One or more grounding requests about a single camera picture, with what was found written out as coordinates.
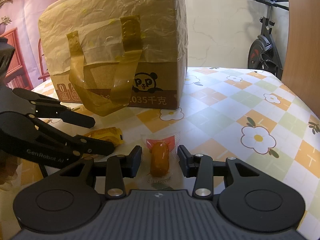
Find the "red bookshelf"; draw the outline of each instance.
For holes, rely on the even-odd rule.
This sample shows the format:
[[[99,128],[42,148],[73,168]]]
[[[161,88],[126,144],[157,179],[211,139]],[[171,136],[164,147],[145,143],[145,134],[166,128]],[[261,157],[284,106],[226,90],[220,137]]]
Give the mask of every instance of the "red bookshelf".
[[[33,86],[20,49],[18,28],[5,32],[1,37],[7,38],[8,44],[16,49],[4,79],[5,84],[11,88],[21,87],[32,90]]]

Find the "panda logo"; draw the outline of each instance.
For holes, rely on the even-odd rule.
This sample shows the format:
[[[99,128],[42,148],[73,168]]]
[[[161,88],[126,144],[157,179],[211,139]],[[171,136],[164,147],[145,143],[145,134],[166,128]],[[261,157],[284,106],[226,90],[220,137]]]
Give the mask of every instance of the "panda logo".
[[[156,79],[158,78],[157,74],[151,72],[150,74],[140,72],[136,73],[134,76],[134,83],[132,90],[134,92],[149,92],[154,93],[155,91],[163,91],[161,88],[157,88]]]

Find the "flower's yellow center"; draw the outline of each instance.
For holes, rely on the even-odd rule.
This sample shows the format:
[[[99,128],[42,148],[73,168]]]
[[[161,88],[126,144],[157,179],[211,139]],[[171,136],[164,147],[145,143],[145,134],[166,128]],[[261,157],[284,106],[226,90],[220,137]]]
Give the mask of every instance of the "flower's yellow center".
[[[255,139],[257,142],[262,142],[262,141],[263,141],[263,137],[262,137],[261,135],[258,135],[258,134],[256,134],[256,135],[254,136],[254,139]]]

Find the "gray gripper base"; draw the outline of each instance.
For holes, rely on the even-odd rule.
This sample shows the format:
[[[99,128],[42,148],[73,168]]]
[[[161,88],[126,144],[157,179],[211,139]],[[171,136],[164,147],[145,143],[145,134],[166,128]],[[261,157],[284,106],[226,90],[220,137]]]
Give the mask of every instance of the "gray gripper base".
[[[302,240],[305,238],[293,229],[268,235],[241,230],[221,217],[211,202],[194,199],[186,190],[132,190],[126,198],[108,201],[93,220],[78,229],[55,235],[39,234],[24,229],[12,239]]]

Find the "cardboard box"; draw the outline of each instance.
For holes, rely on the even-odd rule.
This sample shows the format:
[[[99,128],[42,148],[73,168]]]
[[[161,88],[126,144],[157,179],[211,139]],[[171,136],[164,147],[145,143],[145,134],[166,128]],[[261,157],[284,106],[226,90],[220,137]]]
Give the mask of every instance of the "cardboard box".
[[[129,106],[174,109],[186,74],[187,22],[184,0],[59,0],[39,18],[47,67],[59,100],[81,103],[69,81],[66,35],[78,31],[86,65],[85,89],[110,100],[124,54],[122,17],[139,16],[142,54]]]

